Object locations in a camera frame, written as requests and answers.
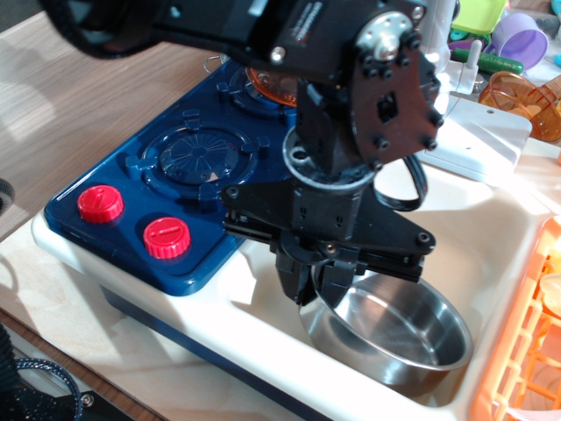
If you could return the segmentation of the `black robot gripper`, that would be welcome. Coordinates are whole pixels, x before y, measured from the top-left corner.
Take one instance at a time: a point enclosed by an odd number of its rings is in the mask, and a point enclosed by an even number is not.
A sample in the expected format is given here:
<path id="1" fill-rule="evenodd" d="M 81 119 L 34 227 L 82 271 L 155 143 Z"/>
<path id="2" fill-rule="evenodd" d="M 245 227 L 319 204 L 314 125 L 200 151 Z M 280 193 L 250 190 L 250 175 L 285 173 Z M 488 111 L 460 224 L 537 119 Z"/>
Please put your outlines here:
<path id="1" fill-rule="evenodd" d="M 432 233 L 381 204 L 370 188 L 324 194 L 284 180 L 230 185 L 221 200 L 227 232 L 278 252 L 282 291 L 299 306 L 316 297 L 311 266 L 323 264 L 317 294 L 335 309 L 353 283 L 356 265 L 415 282 L 436 245 Z M 343 260 L 346 253 L 349 259 Z"/>

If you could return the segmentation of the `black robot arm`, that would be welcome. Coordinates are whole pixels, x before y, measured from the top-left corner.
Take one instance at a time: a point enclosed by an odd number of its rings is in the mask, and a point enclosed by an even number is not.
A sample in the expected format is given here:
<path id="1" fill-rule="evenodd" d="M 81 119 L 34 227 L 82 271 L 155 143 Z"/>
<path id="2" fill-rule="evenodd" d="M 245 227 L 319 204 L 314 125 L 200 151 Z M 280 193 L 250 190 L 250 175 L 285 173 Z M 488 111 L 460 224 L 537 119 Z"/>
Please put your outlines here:
<path id="1" fill-rule="evenodd" d="M 371 270 L 417 282 L 435 238 L 404 217 L 428 186 L 417 153 L 443 117 L 421 50 L 424 1 L 45 1 L 97 59 L 170 42 L 297 82 L 282 149 L 290 178 L 222 192 L 226 231 L 268 244 L 284 293 L 338 304 Z"/>

